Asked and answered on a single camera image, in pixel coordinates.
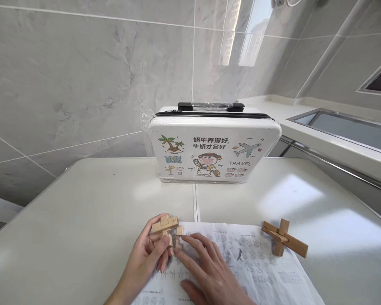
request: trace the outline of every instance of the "white table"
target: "white table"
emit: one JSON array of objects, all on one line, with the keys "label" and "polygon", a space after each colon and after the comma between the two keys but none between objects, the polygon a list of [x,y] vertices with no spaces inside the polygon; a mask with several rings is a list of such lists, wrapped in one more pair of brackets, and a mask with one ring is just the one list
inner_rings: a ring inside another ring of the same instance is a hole
[{"label": "white table", "polygon": [[161,183],[148,159],[84,159],[0,231],[0,304],[102,304],[145,222],[277,224],[309,245],[326,304],[381,304],[381,219],[308,161],[262,160],[248,183]]}]

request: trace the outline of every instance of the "wooden cross puzzle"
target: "wooden cross puzzle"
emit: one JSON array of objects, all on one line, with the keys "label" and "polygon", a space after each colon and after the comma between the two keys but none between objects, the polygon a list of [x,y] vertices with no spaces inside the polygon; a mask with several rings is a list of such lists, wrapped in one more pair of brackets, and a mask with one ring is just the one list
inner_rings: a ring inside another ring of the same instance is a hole
[{"label": "wooden cross puzzle", "polygon": [[175,238],[175,248],[182,249],[182,245],[179,243],[179,237],[183,235],[183,226],[180,226],[178,223],[178,217],[174,216],[169,218],[169,215],[161,217],[160,222],[152,225],[152,234],[160,235],[161,238],[163,235],[168,235],[169,237],[169,247],[172,247],[172,235],[168,232],[176,227],[176,238]]},{"label": "wooden cross puzzle", "polygon": [[273,239],[276,240],[276,246],[274,255],[283,256],[284,246],[287,246],[292,251],[298,253],[303,258],[306,258],[308,253],[308,245],[304,244],[300,240],[297,240],[295,237],[288,234],[289,221],[281,219],[281,224],[279,229],[272,224],[264,221],[262,224],[261,231],[264,231]]}]

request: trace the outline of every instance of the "tiled wall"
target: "tiled wall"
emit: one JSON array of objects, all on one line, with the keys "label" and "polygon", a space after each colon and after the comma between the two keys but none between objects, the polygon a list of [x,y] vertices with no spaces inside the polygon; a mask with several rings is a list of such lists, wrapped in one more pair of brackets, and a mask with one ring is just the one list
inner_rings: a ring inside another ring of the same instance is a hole
[{"label": "tiled wall", "polygon": [[[315,1],[258,21],[253,3],[269,0],[239,3],[0,0],[0,197],[26,205],[87,156],[145,156],[140,103],[272,93]],[[256,60],[240,64],[257,33]]]},{"label": "tiled wall", "polygon": [[274,93],[381,110],[356,92],[380,66],[381,0],[319,0]]}]

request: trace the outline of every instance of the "cable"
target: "cable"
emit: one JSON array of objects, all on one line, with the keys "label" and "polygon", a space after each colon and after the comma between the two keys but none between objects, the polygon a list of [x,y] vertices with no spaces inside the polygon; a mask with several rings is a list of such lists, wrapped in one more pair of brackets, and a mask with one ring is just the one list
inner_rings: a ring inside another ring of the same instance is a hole
[{"label": "cable", "polygon": [[291,0],[287,0],[287,5],[288,5],[289,7],[294,7],[294,6],[297,5],[301,0],[298,0],[298,1],[297,1],[296,3],[294,3],[294,4],[291,4],[290,1],[291,1]]}]

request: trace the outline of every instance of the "paper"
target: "paper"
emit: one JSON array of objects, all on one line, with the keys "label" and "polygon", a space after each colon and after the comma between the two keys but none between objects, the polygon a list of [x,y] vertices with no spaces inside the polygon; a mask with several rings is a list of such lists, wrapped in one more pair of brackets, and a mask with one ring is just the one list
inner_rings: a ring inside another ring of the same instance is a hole
[{"label": "paper", "polygon": [[[180,222],[184,234],[201,233],[214,241],[227,265],[250,298],[259,305],[324,305],[295,253],[285,247],[282,257],[271,253],[273,240],[261,227],[203,222]],[[199,265],[195,249],[184,241],[183,251]],[[164,274],[154,272],[134,305],[192,304],[180,282],[195,279],[172,258]]]}]

